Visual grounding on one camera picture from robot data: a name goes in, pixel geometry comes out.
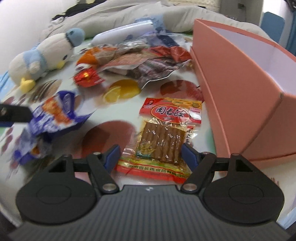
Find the blue white snack bag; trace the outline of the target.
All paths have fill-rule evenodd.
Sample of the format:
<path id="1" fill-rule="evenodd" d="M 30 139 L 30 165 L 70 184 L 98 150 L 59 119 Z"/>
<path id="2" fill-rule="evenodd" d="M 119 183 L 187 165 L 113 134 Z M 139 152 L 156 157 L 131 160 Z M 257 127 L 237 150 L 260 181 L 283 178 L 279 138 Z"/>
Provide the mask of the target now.
<path id="1" fill-rule="evenodd" d="M 77 89 L 57 92 L 33 111 L 13 151 L 13 161 L 24 165 L 48 156 L 56 138 L 79 129 L 95 111 L 93 100 Z"/>

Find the red dried tofu snack packet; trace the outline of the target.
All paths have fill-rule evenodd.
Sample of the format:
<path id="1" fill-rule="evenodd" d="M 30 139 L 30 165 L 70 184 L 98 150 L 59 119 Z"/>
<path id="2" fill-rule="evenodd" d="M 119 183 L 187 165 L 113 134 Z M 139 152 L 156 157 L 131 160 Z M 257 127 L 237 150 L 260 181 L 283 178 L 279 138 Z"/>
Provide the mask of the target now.
<path id="1" fill-rule="evenodd" d="M 181 157 L 202 123 L 202 102 L 146 98 L 139 110 L 139 131 L 123 151 L 116 170 L 126 175 L 184 183 L 191 171 Z"/>

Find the small red foil snack packet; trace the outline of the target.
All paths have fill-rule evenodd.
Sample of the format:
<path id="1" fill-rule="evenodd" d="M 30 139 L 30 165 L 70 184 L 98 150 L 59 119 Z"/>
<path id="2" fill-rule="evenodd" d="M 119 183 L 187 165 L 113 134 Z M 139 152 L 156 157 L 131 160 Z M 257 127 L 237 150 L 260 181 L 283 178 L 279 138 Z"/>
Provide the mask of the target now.
<path id="1" fill-rule="evenodd" d="M 74 78 L 74 83 L 77 86 L 81 86 L 85 88 L 101 84 L 105 81 L 105 79 L 103 79 L 98 75 L 97 71 L 93 67 L 79 70 L 74 75 L 73 78 Z"/>

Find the orange snack packet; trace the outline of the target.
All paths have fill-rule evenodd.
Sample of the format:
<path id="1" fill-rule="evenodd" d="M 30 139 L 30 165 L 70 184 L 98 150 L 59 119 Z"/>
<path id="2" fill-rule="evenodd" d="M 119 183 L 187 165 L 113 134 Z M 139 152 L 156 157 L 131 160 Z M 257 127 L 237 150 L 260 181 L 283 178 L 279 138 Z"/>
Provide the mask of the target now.
<path id="1" fill-rule="evenodd" d="M 117 47 L 111 46 L 105 46 L 101 48 L 96 46 L 91 47 L 84 54 L 82 54 L 82 56 L 76 62 L 76 65 L 89 64 L 95 65 L 97 67 L 103 66 L 114 59 L 117 50 Z"/>

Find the shrimp flavor snack bag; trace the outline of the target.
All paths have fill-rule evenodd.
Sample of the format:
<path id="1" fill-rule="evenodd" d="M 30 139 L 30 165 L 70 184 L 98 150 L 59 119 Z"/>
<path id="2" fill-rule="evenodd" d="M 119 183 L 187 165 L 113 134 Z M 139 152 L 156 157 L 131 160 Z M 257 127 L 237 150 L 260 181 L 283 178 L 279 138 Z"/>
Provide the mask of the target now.
<path id="1" fill-rule="evenodd" d="M 187 65 L 189 61 L 176 62 L 172 58 L 162 57 L 151 51 L 151 48 L 147 48 L 115 57 L 101 66 L 98 71 L 108 71 L 135 79 L 138 87 L 143 89 L 150 82 L 168 78 L 171 73 Z"/>

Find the white blue plush duck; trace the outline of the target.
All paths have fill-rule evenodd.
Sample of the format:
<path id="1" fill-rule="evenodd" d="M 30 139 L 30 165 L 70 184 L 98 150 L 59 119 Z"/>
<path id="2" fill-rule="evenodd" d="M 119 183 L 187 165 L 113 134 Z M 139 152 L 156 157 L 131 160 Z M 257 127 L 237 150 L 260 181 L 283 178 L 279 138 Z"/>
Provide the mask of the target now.
<path id="1" fill-rule="evenodd" d="M 80 28 L 48 37 L 34 49 L 15 56 L 8 69 L 11 80 L 22 93 L 31 91 L 46 73 L 63 68 L 84 39 L 85 32 Z"/>

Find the pink cardboard box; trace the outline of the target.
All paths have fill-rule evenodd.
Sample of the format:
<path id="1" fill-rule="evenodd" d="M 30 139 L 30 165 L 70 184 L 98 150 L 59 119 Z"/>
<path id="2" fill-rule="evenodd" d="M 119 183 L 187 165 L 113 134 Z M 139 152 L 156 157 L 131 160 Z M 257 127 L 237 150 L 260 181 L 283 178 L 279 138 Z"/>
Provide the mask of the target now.
<path id="1" fill-rule="evenodd" d="M 295 160 L 295 56 L 259 35 L 195 20 L 191 47 L 218 156 Z"/>

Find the dark red foil snack packet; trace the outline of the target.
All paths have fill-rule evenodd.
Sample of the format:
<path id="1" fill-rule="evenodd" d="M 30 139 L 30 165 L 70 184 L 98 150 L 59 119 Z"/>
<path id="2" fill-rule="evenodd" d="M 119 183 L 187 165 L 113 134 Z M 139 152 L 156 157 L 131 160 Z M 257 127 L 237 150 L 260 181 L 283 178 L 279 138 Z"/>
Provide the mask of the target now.
<path id="1" fill-rule="evenodd" d="M 174 59 L 176 62 L 185 62 L 191 59 L 190 53 L 180 46 L 156 46 L 151 47 L 151 51 L 162 57 L 168 57 Z"/>

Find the blue patterned plastic bag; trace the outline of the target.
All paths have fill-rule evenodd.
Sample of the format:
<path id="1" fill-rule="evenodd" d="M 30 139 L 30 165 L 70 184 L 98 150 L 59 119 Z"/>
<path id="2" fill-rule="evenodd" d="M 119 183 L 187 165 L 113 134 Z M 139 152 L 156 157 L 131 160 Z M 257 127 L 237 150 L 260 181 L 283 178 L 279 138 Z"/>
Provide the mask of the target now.
<path id="1" fill-rule="evenodd" d="M 162 16 L 148 17 L 153 24 L 154 29 L 145 35 L 148 44 L 151 47 L 165 46 L 165 47 L 185 47 L 186 41 L 180 34 L 175 34 L 169 31 L 163 21 Z"/>

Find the white spray bottle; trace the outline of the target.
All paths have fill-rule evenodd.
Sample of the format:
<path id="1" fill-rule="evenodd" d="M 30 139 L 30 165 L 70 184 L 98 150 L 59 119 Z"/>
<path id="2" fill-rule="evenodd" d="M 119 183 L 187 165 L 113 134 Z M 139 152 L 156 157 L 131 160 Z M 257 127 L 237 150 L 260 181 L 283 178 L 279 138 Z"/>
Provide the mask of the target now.
<path id="1" fill-rule="evenodd" d="M 124 41 L 137 39 L 154 31 L 155 28 L 151 20 L 140 21 L 99 33 L 92 39 L 91 44 L 92 46 L 104 44 L 116 45 Z"/>

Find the grey blanket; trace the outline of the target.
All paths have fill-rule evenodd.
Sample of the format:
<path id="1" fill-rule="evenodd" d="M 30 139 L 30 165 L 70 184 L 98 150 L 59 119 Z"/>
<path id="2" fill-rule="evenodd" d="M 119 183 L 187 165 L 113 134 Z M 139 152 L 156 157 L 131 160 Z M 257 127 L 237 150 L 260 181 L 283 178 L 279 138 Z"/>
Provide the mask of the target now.
<path id="1" fill-rule="evenodd" d="M 117 27 L 132 24 L 141 18 L 159 18 L 173 33 L 189 32 L 195 19 L 208 20 L 233 26 L 266 39 L 266 32 L 252 23 L 239 22 L 198 6 L 174 6 L 168 1 L 105 1 L 74 16 L 51 21 L 42 31 L 40 39 L 64 33 L 71 28 L 81 28 L 86 37 L 94 37 Z"/>

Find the blue chair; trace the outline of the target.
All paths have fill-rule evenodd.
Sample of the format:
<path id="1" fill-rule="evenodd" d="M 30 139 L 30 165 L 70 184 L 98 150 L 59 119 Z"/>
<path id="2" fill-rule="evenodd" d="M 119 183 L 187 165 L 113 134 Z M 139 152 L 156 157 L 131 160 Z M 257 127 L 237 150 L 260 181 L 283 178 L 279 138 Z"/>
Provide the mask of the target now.
<path id="1" fill-rule="evenodd" d="M 292 16 L 293 19 L 290 28 L 290 35 L 285 49 L 295 55 L 295 11 L 293 11 Z M 260 27 L 272 40 L 279 44 L 285 27 L 285 20 L 281 16 L 275 15 L 271 12 L 266 12 L 263 14 Z"/>

